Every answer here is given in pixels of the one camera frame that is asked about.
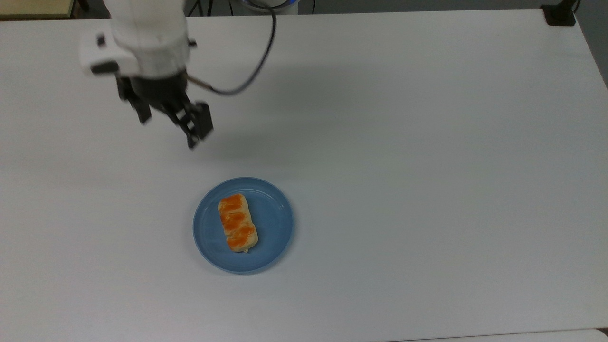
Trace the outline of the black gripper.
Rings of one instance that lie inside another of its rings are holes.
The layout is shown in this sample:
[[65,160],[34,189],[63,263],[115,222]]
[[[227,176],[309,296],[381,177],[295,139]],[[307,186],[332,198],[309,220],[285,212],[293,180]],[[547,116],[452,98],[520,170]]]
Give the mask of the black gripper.
[[191,103],[186,94],[187,72],[165,78],[116,76],[119,98],[128,102],[145,125],[152,117],[151,109],[173,115],[173,122],[185,133],[189,149],[207,138],[213,131],[210,108],[206,102]]

